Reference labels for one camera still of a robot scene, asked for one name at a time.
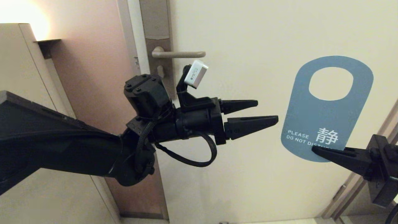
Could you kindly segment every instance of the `blue door hanger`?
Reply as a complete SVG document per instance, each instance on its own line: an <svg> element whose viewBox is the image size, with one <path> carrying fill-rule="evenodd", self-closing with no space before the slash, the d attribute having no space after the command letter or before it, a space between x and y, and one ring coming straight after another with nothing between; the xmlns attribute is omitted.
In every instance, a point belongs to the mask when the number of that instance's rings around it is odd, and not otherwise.
<svg viewBox="0 0 398 224"><path fill-rule="evenodd" d="M353 84L339 100L320 100L309 91L312 75L324 68L349 71ZM310 161L328 162L311 151L313 145L343 150L373 84L373 73L364 63L345 56L327 56L303 65L297 73L281 141L291 153Z"/></svg>

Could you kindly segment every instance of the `hanger hole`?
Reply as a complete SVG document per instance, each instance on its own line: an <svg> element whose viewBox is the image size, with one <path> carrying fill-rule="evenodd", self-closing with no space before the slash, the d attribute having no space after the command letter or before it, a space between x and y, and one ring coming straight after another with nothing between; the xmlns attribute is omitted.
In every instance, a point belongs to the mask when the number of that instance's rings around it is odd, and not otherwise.
<svg viewBox="0 0 398 224"><path fill-rule="evenodd" d="M346 97L354 78L345 69L328 67L316 71L310 81L310 93L320 100L339 100Z"/></svg>

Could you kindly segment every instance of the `chinese character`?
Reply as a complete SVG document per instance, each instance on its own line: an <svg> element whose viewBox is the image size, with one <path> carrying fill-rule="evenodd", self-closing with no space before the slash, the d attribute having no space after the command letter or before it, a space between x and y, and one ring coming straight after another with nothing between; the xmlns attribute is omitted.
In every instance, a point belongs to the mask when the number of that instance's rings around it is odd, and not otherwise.
<svg viewBox="0 0 398 224"><path fill-rule="evenodd" d="M330 143L336 143L338 140L337 132L334 130L329 131L326 128L320 128L318 131L318 136L316 137L316 141L320 143L324 143L326 145L330 145Z"/></svg>

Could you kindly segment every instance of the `white sensor module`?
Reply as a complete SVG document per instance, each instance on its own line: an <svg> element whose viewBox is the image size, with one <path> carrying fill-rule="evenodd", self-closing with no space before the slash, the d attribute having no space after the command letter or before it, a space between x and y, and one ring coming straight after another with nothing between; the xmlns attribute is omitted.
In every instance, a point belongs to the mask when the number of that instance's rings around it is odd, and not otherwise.
<svg viewBox="0 0 398 224"><path fill-rule="evenodd" d="M200 60L195 60L192 63L191 68L187 76L185 77L184 83L192 86L193 88L198 88L200 81L202 81L203 76L205 75L207 69L209 67L205 65Z"/></svg>

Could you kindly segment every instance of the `door lever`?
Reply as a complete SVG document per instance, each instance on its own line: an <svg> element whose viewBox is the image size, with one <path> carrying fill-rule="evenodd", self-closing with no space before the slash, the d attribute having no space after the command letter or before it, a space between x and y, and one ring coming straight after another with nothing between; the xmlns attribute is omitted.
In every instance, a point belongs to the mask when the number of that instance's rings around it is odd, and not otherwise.
<svg viewBox="0 0 398 224"><path fill-rule="evenodd" d="M152 57L154 58L198 58L206 56L204 51L169 51L165 52L162 47L157 46L152 51Z"/></svg>

